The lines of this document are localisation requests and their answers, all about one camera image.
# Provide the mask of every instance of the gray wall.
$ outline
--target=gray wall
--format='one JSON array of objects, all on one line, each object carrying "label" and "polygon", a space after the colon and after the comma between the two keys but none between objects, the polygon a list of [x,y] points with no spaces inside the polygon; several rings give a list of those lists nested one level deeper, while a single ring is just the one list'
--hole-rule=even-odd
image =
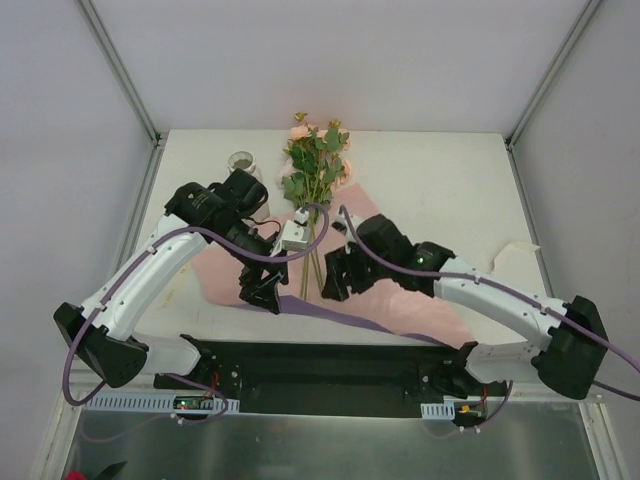
[{"label": "gray wall", "polygon": [[[610,0],[516,148],[556,293],[597,302],[610,339],[640,356],[640,2]],[[599,378],[640,394],[612,354]],[[610,398],[632,478],[640,406]]]},{"label": "gray wall", "polygon": [[0,477],[60,391],[52,313],[105,279],[150,144],[71,0],[0,2]]},{"label": "gray wall", "polygon": [[96,0],[169,128],[513,127],[585,0]]}]

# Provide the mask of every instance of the purple cable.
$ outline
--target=purple cable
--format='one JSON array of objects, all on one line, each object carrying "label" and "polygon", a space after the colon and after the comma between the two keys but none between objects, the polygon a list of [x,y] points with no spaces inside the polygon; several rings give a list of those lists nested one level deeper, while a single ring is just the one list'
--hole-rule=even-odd
[{"label": "purple cable", "polygon": [[[196,383],[193,382],[191,380],[189,380],[188,378],[184,378],[181,377],[180,375],[174,375],[173,373],[168,373],[166,374],[166,376],[173,378],[174,380],[177,380],[179,382],[184,383],[185,385],[189,385],[191,387],[195,387],[195,388],[199,388],[201,390],[207,390],[210,393],[212,393],[213,395],[219,397],[222,402],[224,403],[224,408],[222,410],[220,410],[219,412],[216,412],[213,415],[209,415],[207,418],[204,418],[202,420],[189,420],[187,418],[182,418],[182,422],[186,423],[187,425],[199,425],[201,423],[207,423],[210,422],[212,420],[215,420],[216,418],[222,416],[224,413],[227,412],[227,410],[229,410],[229,401],[226,399],[226,397],[224,395],[222,395],[219,391],[215,390],[212,387],[207,387],[205,385],[202,385],[200,383]],[[129,430],[125,430],[124,432],[120,432],[116,435],[112,435],[111,437],[106,437],[106,438],[92,438],[89,435],[87,435],[87,432],[84,429],[84,422],[80,423],[80,426],[78,428],[78,434],[87,442],[90,443],[109,443],[109,442],[113,442],[114,440],[118,440],[119,438],[122,437],[126,437],[127,435],[129,435],[132,432],[135,432],[136,430],[139,430],[140,428],[144,427],[145,425],[148,425],[152,422],[155,422],[156,420],[159,420],[161,418],[173,418],[172,417],[173,414],[166,414],[166,413],[160,413],[158,415],[154,415],[151,418],[147,418],[145,421],[140,422],[138,425],[136,425],[135,427],[130,428]]]},{"label": "purple cable", "polygon": [[[252,253],[240,247],[237,247],[236,245],[226,240],[225,238],[221,237],[217,233],[212,232],[211,230],[208,230],[203,227],[179,228],[177,230],[174,230],[172,232],[169,232],[163,235],[158,240],[156,240],[151,246],[154,249],[157,249],[160,245],[165,243],[167,240],[175,237],[176,235],[180,235],[183,233],[200,233],[204,236],[207,236],[215,240],[216,243],[227,247],[229,250],[233,250],[234,252],[246,258],[250,258],[251,260],[255,260],[263,263],[290,262],[292,260],[296,260],[298,258],[304,257],[308,253],[315,250],[320,244],[320,242],[324,239],[325,235],[327,234],[327,231],[329,230],[330,221],[329,221],[329,212],[327,211],[327,209],[318,203],[309,203],[302,208],[303,210],[308,210],[311,207],[319,210],[320,213],[322,213],[322,216],[324,217],[324,223],[322,225],[322,229],[320,230],[320,233],[318,234],[317,238],[311,243],[311,245],[309,245],[304,250],[301,250],[300,252],[294,253],[293,255],[288,255],[286,257],[265,257],[262,255],[257,255],[255,253]],[[113,282],[113,285],[111,285],[111,288],[109,288],[109,290],[107,290],[104,296],[100,299],[100,303],[102,305],[106,305],[107,302],[111,300],[111,297],[113,297],[116,291],[127,280],[127,278],[129,278],[129,276],[136,270],[136,268],[138,268],[140,264],[150,255],[151,253],[148,250],[145,250],[138,256],[138,258],[136,258],[133,262],[131,262],[131,265],[129,265],[125,269],[125,271],[122,272],[122,275],[120,275],[118,279],[115,282]],[[100,382],[98,386],[91,391],[91,393],[89,393],[86,397],[84,397],[81,400],[76,400],[75,398],[73,398],[73,396],[71,395],[71,387],[69,385],[69,377],[71,376],[71,364],[73,362],[73,357],[78,351],[78,347],[80,346],[80,342],[82,341],[84,335],[87,333],[87,330],[89,330],[89,327],[91,326],[91,324],[93,323],[93,321],[96,319],[96,317],[100,312],[101,312],[100,308],[95,308],[93,312],[91,312],[89,317],[87,317],[87,320],[82,324],[82,327],[80,327],[80,329],[78,330],[78,333],[76,334],[73,341],[71,342],[71,345],[69,346],[69,352],[67,353],[67,358],[65,359],[65,362],[64,362],[64,369],[62,371],[62,393],[67,403],[69,403],[69,405],[72,405],[74,407],[80,407],[85,403],[91,401],[91,399],[95,397],[96,394],[106,384],[105,381]]]},{"label": "purple cable", "polygon": [[[419,270],[410,270],[408,268],[404,268],[404,267],[400,267],[398,265],[394,265],[391,262],[388,262],[387,260],[385,260],[384,258],[379,257],[378,255],[375,254],[375,252],[373,252],[369,247],[367,247],[367,245],[362,241],[362,239],[358,236],[358,232],[356,231],[356,228],[353,226],[353,223],[351,222],[351,217],[349,216],[349,211],[347,210],[347,207],[345,207],[344,205],[340,206],[340,213],[342,213],[345,216],[347,225],[349,227],[349,230],[351,231],[351,235],[353,236],[354,240],[356,241],[356,243],[360,246],[360,248],[362,248],[362,250],[369,255],[371,258],[373,258],[376,262],[380,263],[381,265],[387,267],[390,270],[394,270],[398,273],[404,273],[406,275],[414,275],[416,277],[426,277],[426,278],[459,278],[461,280],[472,280],[472,281],[476,281],[476,277],[474,275],[471,275],[469,273],[454,273],[454,272],[423,272],[423,271],[419,271]],[[527,295],[507,286],[507,285],[503,285],[500,282],[496,282],[495,280],[491,280],[490,278],[484,278],[484,277],[479,277],[478,280],[480,283],[484,283],[485,285],[488,285],[490,287],[493,287],[495,289],[498,289],[502,292],[508,293],[509,295],[517,298],[518,300],[521,300],[523,302],[525,302],[526,304],[532,306],[535,309],[542,309],[543,305],[540,302],[537,302],[535,299],[533,298],[529,298]],[[605,340],[604,338],[599,337],[598,335],[596,335],[595,333],[587,330],[586,328],[584,328],[583,326],[577,324],[576,322],[574,322],[573,320],[571,320],[570,318],[565,317],[564,315],[562,315],[561,313],[552,310],[552,309],[547,309],[546,313],[548,315],[551,315],[553,318],[555,318],[556,320],[559,320],[560,322],[566,323],[567,325],[569,325],[571,328],[573,328],[574,330],[577,330],[578,332],[580,332],[582,335],[584,335],[585,337],[593,340],[594,342],[602,345],[603,347],[605,347],[608,350],[611,350],[614,354],[616,354],[618,357],[620,357],[621,359],[623,359],[625,362],[627,362],[629,365],[631,365],[631,367],[638,373],[640,373],[640,362],[638,362],[636,359],[634,359],[631,355],[629,355],[627,352],[625,352],[624,350],[622,350],[621,348],[617,347],[616,345],[613,345],[611,343],[609,343],[609,341]],[[594,381],[593,382],[594,385],[600,387],[600,388],[604,388],[605,390],[608,390],[609,392],[615,393],[617,395],[621,395],[625,398],[628,398],[630,400],[635,400],[635,401],[640,401],[640,396],[635,395],[633,393],[629,393],[629,392],[625,392],[623,390],[620,390],[616,387],[612,387],[610,385],[607,385],[606,383],[602,383],[599,381]]]}]

